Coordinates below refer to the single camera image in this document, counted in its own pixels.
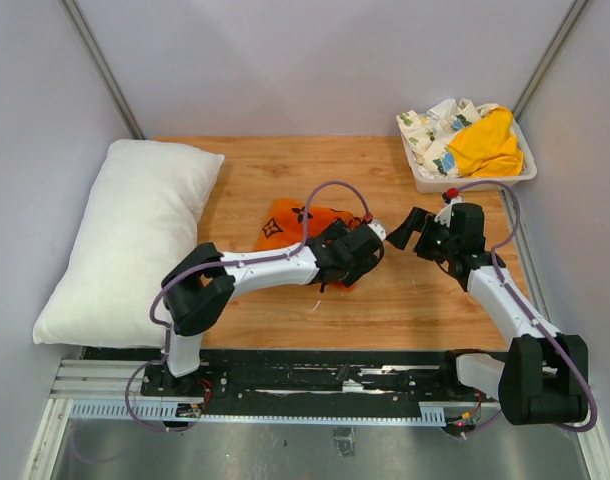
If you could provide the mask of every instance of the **white wall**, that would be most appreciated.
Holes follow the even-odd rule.
[[[394,134],[513,107],[571,0],[79,0],[147,136]]]
[[[610,0],[595,1],[520,122],[538,163],[520,189],[555,323],[590,348],[610,438]]]
[[[64,348],[31,329],[110,142],[126,138],[56,0],[0,1],[0,479],[18,478]]]

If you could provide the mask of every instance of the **yellow cloth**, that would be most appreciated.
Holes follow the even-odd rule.
[[[509,177],[523,168],[523,152],[516,135],[510,134],[512,112],[498,107],[470,127],[464,128],[447,146],[463,177]]]

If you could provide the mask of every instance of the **wooden board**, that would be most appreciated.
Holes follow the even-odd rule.
[[[412,206],[442,207],[439,194],[419,194],[399,137],[163,137],[224,153],[225,163],[199,224],[199,241],[221,251],[250,251],[272,201],[305,201],[327,180],[344,180],[367,199],[386,228]],[[488,246],[508,235],[496,192],[468,193],[486,214]],[[342,187],[328,187],[315,204],[362,214]],[[516,250],[500,250],[525,291]],[[386,247],[374,271],[351,291],[285,286],[231,301],[206,346],[249,348],[505,349],[485,311],[458,283],[410,250]]]

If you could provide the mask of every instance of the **laundry basket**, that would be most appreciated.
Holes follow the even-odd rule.
[[[416,163],[414,152],[412,152],[412,149],[409,146],[409,140],[407,140],[407,138],[405,138],[405,136],[401,133],[403,145],[405,146],[405,154],[407,155],[407,162],[409,163],[409,166],[412,167],[412,172],[414,173],[416,190],[418,190],[420,193],[444,192],[448,188],[462,187],[468,183],[483,179],[498,180],[506,183],[507,185],[514,185],[515,183],[523,180],[531,180],[536,176],[536,164],[534,163],[534,156],[532,155],[529,145],[527,145],[527,141],[525,140],[523,132],[521,132],[518,124],[514,122],[513,126],[514,131],[516,132],[516,137],[518,138],[518,148],[520,148],[523,152],[523,169],[519,175],[513,177],[425,178],[418,171],[418,163]],[[499,190],[500,188],[501,187],[497,185],[484,184],[472,187],[471,190]]]

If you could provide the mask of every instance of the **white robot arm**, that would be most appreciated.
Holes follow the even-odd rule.
[[[415,207],[387,240],[402,250],[412,233],[419,232],[414,252],[456,279],[487,311],[509,346],[504,362],[476,350],[448,352],[454,383],[499,399],[503,414],[514,425],[583,421],[588,412],[585,342],[578,335],[562,334],[538,313],[502,259],[485,250],[482,208],[463,202],[457,192],[449,193],[438,214]],[[562,347],[570,362],[552,342]]]
[[[196,247],[164,280],[167,285],[181,273],[214,264],[200,275],[188,276],[164,297],[173,319],[169,357],[170,373],[181,377],[200,365],[203,333],[211,328],[227,302],[239,295],[279,285],[330,282],[352,285],[381,260],[386,232],[375,219],[350,230],[342,220],[332,223],[305,245],[253,253],[219,252],[212,243]]]

